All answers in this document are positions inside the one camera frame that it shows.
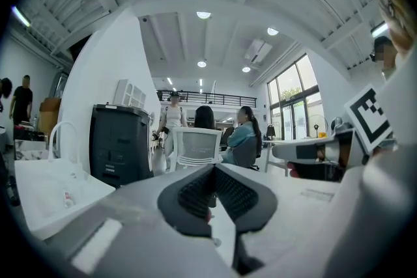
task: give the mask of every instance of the man in black shirt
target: man in black shirt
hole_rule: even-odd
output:
[[[31,118],[33,94],[29,88],[30,83],[31,77],[24,76],[22,85],[14,91],[9,114],[10,119],[13,118],[14,125],[18,125],[24,120],[28,122]]]

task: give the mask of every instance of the white cabinet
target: white cabinet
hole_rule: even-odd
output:
[[[144,109],[145,100],[146,94],[129,82],[128,79],[119,80],[113,104]]]

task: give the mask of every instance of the large window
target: large window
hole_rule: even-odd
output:
[[[268,83],[276,139],[317,137],[326,132],[317,80],[307,55]]]

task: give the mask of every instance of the woman in light blue jacket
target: woman in light blue jacket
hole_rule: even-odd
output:
[[[257,155],[260,155],[262,150],[262,136],[259,131],[258,121],[253,115],[252,109],[250,107],[242,107],[237,114],[237,121],[241,126],[238,126],[227,139],[228,148],[222,154],[223,162],[231,163],[232,165],[236,165],[232,152],[233,149],[244,143],[250,137],[256,137],[257,139]]]

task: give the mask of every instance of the black railing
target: black railing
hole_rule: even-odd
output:
[[[157,92],[159,101],[170,101],[170,94],[172,90],[158,90]],[[193,102],[200,104],[221,104],[221,105],[235,105],[242,107],[244,105],[248,107],[256,108],[256,98],[250,98],[248,96],[236,96],[225,94],[212,94],[212,93],[198,93],[198,92],[178,92],[180,94],[180,101]]]

